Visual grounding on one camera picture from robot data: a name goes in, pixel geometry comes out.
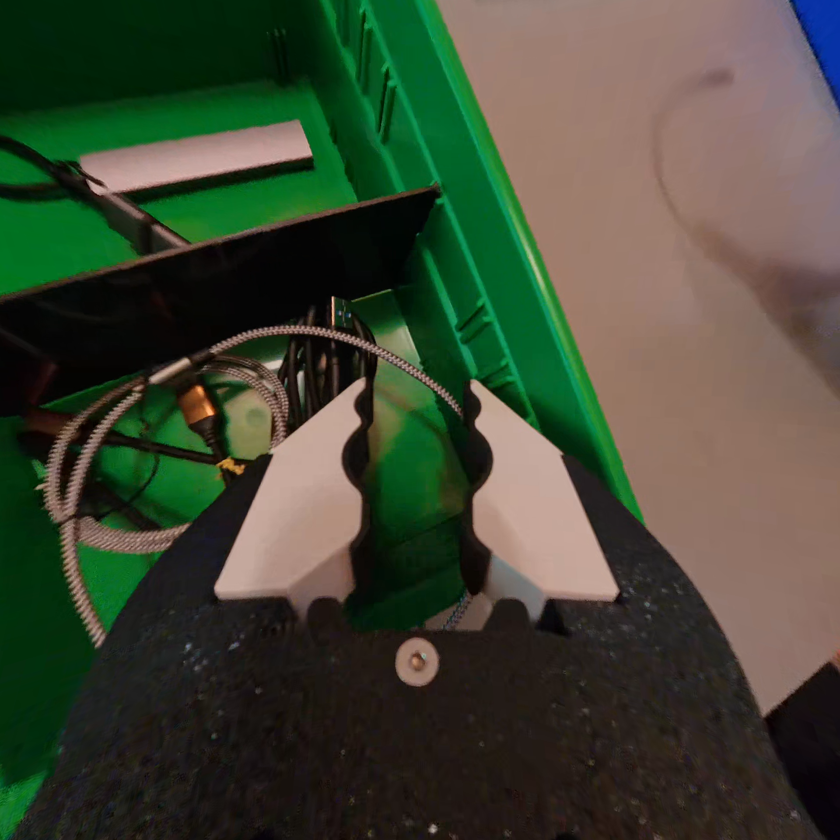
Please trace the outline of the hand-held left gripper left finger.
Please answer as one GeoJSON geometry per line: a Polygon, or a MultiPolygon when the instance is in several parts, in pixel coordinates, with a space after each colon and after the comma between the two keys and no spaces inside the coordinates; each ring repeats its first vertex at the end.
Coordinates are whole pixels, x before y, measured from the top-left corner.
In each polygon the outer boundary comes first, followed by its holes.
{"type": "Polygon", "coordinates": [[[362,377],[270,451],[214,585],[221,602],[280,599],[296,618],[342,604],[370,567],[364,492],[373,381],[362,377]]]}

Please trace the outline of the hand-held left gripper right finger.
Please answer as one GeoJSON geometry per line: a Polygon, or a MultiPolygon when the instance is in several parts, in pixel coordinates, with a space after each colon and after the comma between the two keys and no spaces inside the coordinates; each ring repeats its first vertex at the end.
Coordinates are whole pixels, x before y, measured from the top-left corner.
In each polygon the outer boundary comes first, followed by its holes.
{"type": "Polygon", "coordinates": [[[551,602],[615,603],[620,587],[561,449],[477,380],[465,385],[463,424],[468,594],[492,606],[516,600],[533,624],[551,602]]]}

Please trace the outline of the green plastic bin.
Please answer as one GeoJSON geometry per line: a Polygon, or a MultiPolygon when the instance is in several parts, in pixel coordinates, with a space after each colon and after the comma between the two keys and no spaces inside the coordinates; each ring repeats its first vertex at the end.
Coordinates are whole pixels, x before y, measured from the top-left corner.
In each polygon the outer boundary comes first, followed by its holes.
{"type": "MultiPolygon", "coordinates": [[[[437,184],[399,288],[355,292],[394,352],[460,393],[476,376],[641,518],[559,299],[436,2],[2,2],[2,134],[59,160],[299,119],[310,171],[163,194],[193,243],[437,184]]],[[[2,199],[2,295],[121,264],[131,246],[66,194],[2,199]]],[[[18,446],[59,367],[2,359],[2,838],[55,762],[92,647],[43,480],[18,446]]]]}

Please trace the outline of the blue plastic bin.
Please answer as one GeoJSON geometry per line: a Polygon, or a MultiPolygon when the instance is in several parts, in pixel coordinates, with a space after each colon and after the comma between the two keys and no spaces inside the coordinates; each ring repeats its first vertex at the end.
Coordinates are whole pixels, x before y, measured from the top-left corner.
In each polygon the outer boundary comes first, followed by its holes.
{"type": "Polygon", "coordinates": [[[791,5],[839,106],[839,1],[791,1],[791,5]]]}

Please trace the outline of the black bin divider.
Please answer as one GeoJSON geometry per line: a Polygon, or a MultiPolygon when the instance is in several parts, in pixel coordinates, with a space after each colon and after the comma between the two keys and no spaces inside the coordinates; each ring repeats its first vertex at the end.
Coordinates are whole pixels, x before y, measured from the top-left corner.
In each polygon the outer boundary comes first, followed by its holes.
{"type": "Polygon", "coordinates": [[[403,284],[438,185],[256,227],[2,296],[1,415],[248,329],[403,284]]]}

